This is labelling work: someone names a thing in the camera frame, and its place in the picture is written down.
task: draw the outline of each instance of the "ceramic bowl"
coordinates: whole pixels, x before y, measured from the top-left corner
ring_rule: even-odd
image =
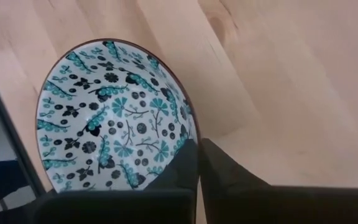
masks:
[[[189,99],[172,71],[136,44],[99,39],[51,69],[37,108],[42,163],[57,192],[142,190],[186,139]]]

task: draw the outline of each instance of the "wooden table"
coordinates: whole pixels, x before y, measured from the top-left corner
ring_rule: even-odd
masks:
[[[358,187],[358,1],[0,0],[0,96],[47,190],[37,97],[100,37],[164,60],[202,135],[268,183]]]

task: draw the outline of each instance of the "teal flower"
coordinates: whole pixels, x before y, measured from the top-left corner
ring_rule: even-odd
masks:
[[[158,65],[160,64],[157,59],[153,58],[152,56],[148,55],[147,59],[150,62],[150,66],[154,69],[154,70],[158,70]]]
[[[128,157],[134,152],[133,149],[128,148],[126,145],[122,145],[117,140],[115,140],[114,145],[114,152],[118,153],[119,157]]]
[[[134,58],[136,58],[137,60],[143,60],[143,57],[142,57],[140,54],[138,54],[138,53],[132,52],[132,56],[133,56]]]
[[[155,162],[163,162],[164,158],[168,158],[169,147],[167,143],[163,140],[161,143],[161,149],[158,151],[157,155],[154,157]]]
[[[153,108],[158,109],[159,111],[161,111],[163,114],[165,114],[166,116],[168,116],[169,112],[166,110],[168,108],[167,104],[164,103],[162,101],[162,99],[160,98],[154,98],[151,102],[150,102],[150,106]]]
[[[88,66],[86,66],[84,64],[84,62],[80,59],[80,57],[75,52],[70,52],[66,56],[66,59],[73,61],[74,65],[76,67],[78,67],[81,71],[86,71],[87,74],[90,74],[91,72],[94,72],[94,71],[90,70],[88,68]]]
[[[63,91],[59,86],[56,86],[56,84],[48,80],[45,82],[44,90],[51,91],[53,95],[59,96],[60,98],[67,98],[68,100],[72,100],[73,96],[76,96]]]
[[[124,55],[128,55],[128,52],[127,52],[127,50],[125,48],[123,48],[123,47],[118,47],[118,48],[122,51],[122,53]]]
[[[56,133],[63,131],[67,132],[70,126],[59,126],[48,121],[37,119],[37,130],[45,129],[46,131],[55,131]]]
[[[45,103],[43,106],[44,108],[50,108],[50,105],[54,105],[55,102],[53,102],[50,97],[49,98],[44,98],[42,99],[42,101]]]
[[[188,138],[189,138],[189,136],[187,133],[180,136],[180,139],[177,140],[177,144],[173,147],[173,152],[171,152],[172,156],[174,156],[178,153],[179,149],[182,148],[182,146],[185,144],[185,141]]]
[[[122,171],[124,172],[124,177],[127,179],[127,184],[129,184],[132,189],[137,188],[138,185],[141,184],[139,183],[138,179],[138,177],[140,177],[139,173],[134,173],[134,169],[129,166],[129,164],[125,164],[123,160],[120,160],[119,166],[121,166]]]
[[[125,109],[125,103],[127,102],[127,98],[122,97],[116,98],[114,103],[112,103],[112,111],[118,116],[122,117],[122,111]]]
[[[55,155],[55,151],[56,151],[56,147],[51,147],[48,152],[43,152],[42,155],[43,155],[44,157],[54,156],[54,155]]]
[[[54,110],[49,110],[48,113],[41,112],[41,113],[39,113],[39,115],[41,118],[44,116],[46,116],[47,118],[51,118],[54,113],[55,113]]]
[[[107,115],[106,110],[109,109],[109,106],[103,106],[96,114],[92,115],[92,119],[88,122],[88,129],[93,131],[95,130],[102,121],[104,121],[104,116]]]
[[[92,54],[103,55],[102,49],[100,49],[99,47],[95,47],[94,50],[91,50],[91,52]]]
[[[70,70],[70,66],[62,65],[59,71],[61,74],[71,73],[73,71]]]
[[[58,184],[61,184],[63,182],[63,179],[65,178],[64,174],[58,174],[56,173],[55,175],[53,175],[52,179],[53,180],[57,180]]]
[[[105,41],[103,42],[103,45],[105,45],[109,49],[109,53],[114,59],[116,59],[117,62],[121,62],[117,47],[113,41]]]
[[[55,80],[55,81],[57,81],[57,82],[59,82],[59,83],[63,83],[63,81],[67,81],[68,78],[67,78],[67,77],[59,78],[59,77],[57,77],[57,76],[53,76],[53,77],[52,77],[52,80]]]
[[[95,56],[93,56],[93,55],[88,55],[85,51],[80,51],[79,52],[79,54],[80,55],[82,55],[82,56],[84,56],[85,57],[85,59],[95,59],[96,57]]]
[[[160,175],[162,173],[162,171],[163,171],[162,166],[158,166],[158,167],[154,166],[153,168],[148,167],[147,168],[147,172],[148,172],[147,175],[152,174],[154,176],[158,176],[158,175]]]
[[[64,188],[60,189],[61,192],[67,191],[67,190],[71,190],[71,181],[67,181]]]
[[[52,142],[52,139],[51,138],[48,138],[47,135],[45,135],[44,137],[41,137],[40,138],[40,141],[42,142],[42,146],[49,146],[49,143]]]
[[[100,150],[99,150],[98,161],[103,167],[109,164],[109,159],[111,158],[111,156],[108,153],[110,151],[110,147],[108,147],[108,145],[110,145],[110,142],[107,141],[107,139],[108,139],[107,135],[104,135],[102,137],[102,142],[100,144]]]

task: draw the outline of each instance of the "black object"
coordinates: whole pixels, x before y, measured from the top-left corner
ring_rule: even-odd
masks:
[[[202,140],[200,176],[208,224],[358,223],[358,189],[271,186]]]
[[[194,223],[198,146],[186,140],[143,191],[51,193],[36,204],[34,223]]]
[[[65,192],[45,201],[34,223],[193,223],[194,205],[186,189]]]

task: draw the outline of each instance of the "bowl rim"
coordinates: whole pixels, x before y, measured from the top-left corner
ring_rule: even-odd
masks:
[[[113,42],[120,42],[120,43],[123,43],[123,44],[127,44],[127,45],[130,45],[132,47],[135,47],[151,56],[153,56],[155,59],[157,59],[157,61],[159,62],[159,64],[164,67],[168,73],[172,76],[173,80],[176,82],[176,84],[179,86],[180,90],[182,91],[183,95],[185,96],[185,98],[187,99],[187,102],[189,104],[189,107],[191,109],[191,115],[193,117],[193,120],[194,120],[194,123],[195,123],[195,128],[196,128],[196,136],[197,136],[197,146],[198,146],[198,150],[201,149],[201,132],[200,132],[200,127],[199,127],[199,124],[198,124],[198,120],[197,120],[197,116],[196,116],[196,111],[195,111],[195,108],[190,100],[190,97],[188,95],[188,93],[186,92],[185,90],[185,87],[183,86],[183,84],[179,81],[178,77],[175,75],[175,73],[168,67],[167,64],[165,64],[159,57],[157,57],[155,54],[153,54],[152,52],[150,52],[149,50],[145,49],[144,47],[142,46],[139,46],[133,42],[129,42],[127,40],[122,40],[122,39],[117,39],[117,38],[108,38],[108,37],[105,37],[105,38],[98,38],[98,39],[92,39],[92,40],[87,40],[86,42],[82,42],[80,44],[77,44],[76,46],[72,47],[71,49],[67,50],[53,65],[52,67],[50,68],[49,72],[47,73],[44,81],[42,82],[42,86],[41,86],[41,90],[38,94],[38,100],[37,100],[37,108],[35,110],[35,126],[34,126],[34,129],[35,129],[35,141],[37,143],[37,152],[38,152],[38,155],[39,155],[39,158],[40,158],[40,161],[41,161],[41,164],[42,164],[42,156],[41,156],[41,152],[40,152],[40,148],[39,148],[39,141],[38,141],[38,132],[37,132],[37,114],[38,114],[38,105],[40,103],[40,99],[41,99],[41,93],[43,91],[43,87],[45,86],[45,83],[47,82],[47,79],[48,77],[50,76],[50,74],[52,73],[52,70],[56,67],[56,65],[62,61],[63,58],[65,58],[70,52],[72,52],[73,50],[79,48],[79,47],[82,47],[86,44],[91,44],[91,43],[94,43],[94,42],[103,42],[103,41],[113,41]],[[42,168],[44,169],[44,172],[45,174],[47,175],[48,177],[48,181],[50,182],[50,185],[52,186],[52,189],[55,189],[53,187],[53,184],[52,184],[52,181],[50,180],[48,174],[47,174],[47,170],[45,169],[44,165],[42,164]]]

